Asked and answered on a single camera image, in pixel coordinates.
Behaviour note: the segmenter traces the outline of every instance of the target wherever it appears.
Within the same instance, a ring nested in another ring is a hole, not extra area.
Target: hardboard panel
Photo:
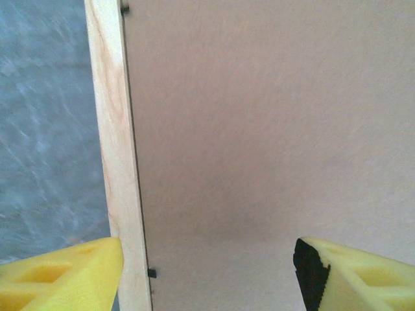
[[[296,238],[414,263],[412,1],[138,1],[155,310],[304,310]]]

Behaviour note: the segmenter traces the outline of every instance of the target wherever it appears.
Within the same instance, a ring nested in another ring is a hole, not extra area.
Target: black clip
[[[157,279],[157,271],[154,268],[147,269],[147,275],[148,277],[151,277],[153,279]]]
[[[128,14],[130,12],[130,6],[129,5],[122,5],[121,6],[121,15]]]

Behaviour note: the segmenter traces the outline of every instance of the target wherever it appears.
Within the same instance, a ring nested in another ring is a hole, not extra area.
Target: blue-gray background
[[[110,234],[82,0],[0,4],[0,264]]]

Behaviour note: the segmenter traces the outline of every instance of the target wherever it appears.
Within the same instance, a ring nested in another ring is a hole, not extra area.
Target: black rubber pad
[[[325,268],[317,250],[300,238],[296,243],[294,265],[307,311],[318,311],[329,278],[330,265]]]

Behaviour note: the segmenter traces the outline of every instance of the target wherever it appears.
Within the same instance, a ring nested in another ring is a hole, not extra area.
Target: wooden frame edge
[[[108,218],[121,239],[121,311],[150,311],[143,219],[119,0],[85,0]]]

